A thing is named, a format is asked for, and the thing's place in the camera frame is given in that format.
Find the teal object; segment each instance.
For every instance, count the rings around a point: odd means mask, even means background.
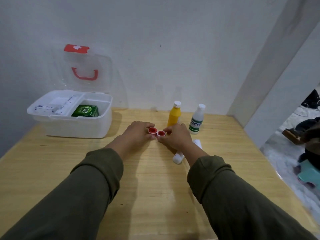
[[[298,179],[310,185],[312,188],[320,190],[320,171],[316,169],[308,160],[300,163],[301,172]]]

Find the white plastic box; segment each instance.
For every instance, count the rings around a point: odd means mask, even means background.
[[[48,136],[105,137],[112,122],[112,96],[108,94],[112,81],[111,59],[78,45],[54,47],[51,52],[57,71],[51,74],[51,79],[61,90],[39,98],[27,113],[41,123]],[[72,117],[79,105],[96,105],[99,116]]]

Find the green box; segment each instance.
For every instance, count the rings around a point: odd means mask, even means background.
[[[79,105],[71,115],[72,117],[98,117],[98,106],[95,105]]]

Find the wooden table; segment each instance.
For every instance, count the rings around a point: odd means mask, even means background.
[[[35,126],[0,161],[0,236],[65,179],[88,151],[104,147],[132,121],[166,126],[168,112],[113,109],[103,139],[45,136]],[[189,124],[191,113],[181,121]],[[198,135],[203,149],[222,156],[234,171],[297,219],[306,229],[318,227],[290,188],[232,118],[205,115]],[[124,161],[120,190],[101,223],[98,239],[214,239],[202,206],[186,181],[189,166],[172,162],[173,154],[150,142]]]

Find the red handle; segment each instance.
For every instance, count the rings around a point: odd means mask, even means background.
[[[94,81],[94,80],[97,80],[98,79],[98,74],[99,74],[99,71],[98,70],[93,70],[94,71],[94,77],[85,77],[85,76],[79,76],[77,74],[77,68],[75,67],[72,67],[72,71],[73,71],[73,74],[81,79],[81,80],[88,80],[88,81]]]

